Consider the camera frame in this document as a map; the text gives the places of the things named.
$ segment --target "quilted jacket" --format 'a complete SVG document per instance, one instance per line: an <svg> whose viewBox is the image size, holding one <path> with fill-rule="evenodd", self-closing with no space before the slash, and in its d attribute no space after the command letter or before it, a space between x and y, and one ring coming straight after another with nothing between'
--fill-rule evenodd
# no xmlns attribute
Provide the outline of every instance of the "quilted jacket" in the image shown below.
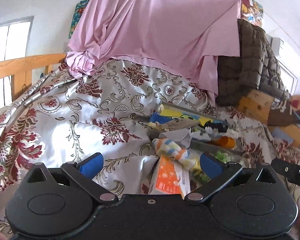
<svg viewBox="0 0 300 240"><path fill-rule="evenodd" d="M234 106L252 89L259 89L276 98L289 98L265 31L243 19L238 20L238 28L241 56L219 56L219 95L216 103Z"/></svg>

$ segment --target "colorful poster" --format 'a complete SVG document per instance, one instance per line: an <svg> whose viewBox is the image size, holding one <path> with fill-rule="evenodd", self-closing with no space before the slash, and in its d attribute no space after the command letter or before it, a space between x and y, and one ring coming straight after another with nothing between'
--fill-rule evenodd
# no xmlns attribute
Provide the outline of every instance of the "colorful poster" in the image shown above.
<svg viewBox="0 0 300 240"><path fill-rule="evenodd" d="M255 0L242 0L241 18L247 20L253 25L262 27L263 7Z"/></svg>
<svg viewBox="0 0 300 240"><path fill-rule="evenodd" d="M74 10L74 14L72 17L72 22L71 22L71 26L70 26L70 32L69 32L69 39L72 36L72 33L74 32L75 28L77 27L77 24L84 12L84 9L86 8L87 4L88 4L89 0L84 0L79 2Z"/></svg>

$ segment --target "screw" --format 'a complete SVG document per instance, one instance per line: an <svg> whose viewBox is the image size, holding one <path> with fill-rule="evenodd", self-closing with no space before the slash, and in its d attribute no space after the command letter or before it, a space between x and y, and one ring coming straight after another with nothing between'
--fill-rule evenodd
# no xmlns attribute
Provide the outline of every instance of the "screw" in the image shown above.
<svg viewBox="0 0 300 240"><path fill-rule="evenodd" d="M100 199L103 201L113 201L115 200L115 195L112 193L103 193L100 195Z"/></svg>
<svg viewBox="0 0 300 240"><path fill-rule="evenodd" d="M148 200L148 204L155 204L155 203L156 203L156 201L154 199L149 199Z"/></svg>
<svg viewBox="0 0 300 240"><path fill-rule="evenodd" d="M203 196L200 193L190 193L188 199L192 201L199 201L203 199Z"/></svg>

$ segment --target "wooden headboard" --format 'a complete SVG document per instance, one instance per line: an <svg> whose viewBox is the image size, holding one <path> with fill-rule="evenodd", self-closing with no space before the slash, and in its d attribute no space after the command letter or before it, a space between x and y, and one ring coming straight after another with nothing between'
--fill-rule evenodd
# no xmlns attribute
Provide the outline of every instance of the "wooden headboard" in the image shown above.
<svg viewBox="0 0 300 240"><path fill-rule="evenodd" d="M0 62L0 78L11 76L12 100L23 92L23 88L31 86L32 70L45 67L45 74L52 70L53 64L64 62L66 54L46 54L16 58Z"/></svg>

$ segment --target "cardboard box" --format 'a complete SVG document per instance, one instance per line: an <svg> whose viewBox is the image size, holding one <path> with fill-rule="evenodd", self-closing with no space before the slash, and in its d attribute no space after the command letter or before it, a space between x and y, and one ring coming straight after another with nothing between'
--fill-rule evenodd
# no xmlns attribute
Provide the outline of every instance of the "cardboard box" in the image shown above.
<svg viewBox="0 0 300 240"><path fill-rule="evenodd" d="M152 175L149 194L180 194L184 198L189 193L189 172L177 161L161 156Z"/></svg>

